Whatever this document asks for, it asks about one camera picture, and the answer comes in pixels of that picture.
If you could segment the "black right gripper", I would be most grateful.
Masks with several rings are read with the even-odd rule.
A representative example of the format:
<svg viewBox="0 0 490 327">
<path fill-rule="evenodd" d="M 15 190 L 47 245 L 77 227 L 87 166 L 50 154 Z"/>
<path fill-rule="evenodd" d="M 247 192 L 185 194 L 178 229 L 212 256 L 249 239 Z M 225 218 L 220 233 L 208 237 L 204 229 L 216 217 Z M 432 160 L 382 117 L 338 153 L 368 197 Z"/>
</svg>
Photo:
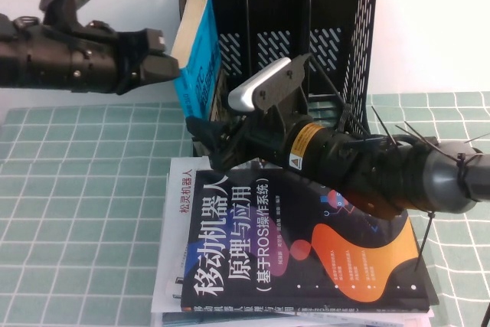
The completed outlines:
<svg viewBox="0 0 490 327">
<path fill-rule="evenodd" d="M 264 115 L 254 113 L 221 121 L 196 116 L 185 119 L 188 132 L 210 146 L 209 161 L 218 171 L 229 171 L 254 159 L 286 169 L 286 141 L 295 121 L 295 110 L 268 110 Z"/>
</svg>

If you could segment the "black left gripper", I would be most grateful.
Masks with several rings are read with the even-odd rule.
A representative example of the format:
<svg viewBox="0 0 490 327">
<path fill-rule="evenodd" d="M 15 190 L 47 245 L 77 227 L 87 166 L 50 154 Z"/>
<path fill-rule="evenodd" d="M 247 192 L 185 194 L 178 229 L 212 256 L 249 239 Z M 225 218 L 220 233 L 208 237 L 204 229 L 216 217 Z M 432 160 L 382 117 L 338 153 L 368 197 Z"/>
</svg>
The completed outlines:
<svg viewBox="0 0 490 327">
<path fill-rule="evenodd" d="M 114 92 L 123 95 L 153 83 L 175 80 L 180 76 L 178 61 L 165 53 L 165 38 L 160 30 L 117 33 L 117 81 Z"/>
</svg>

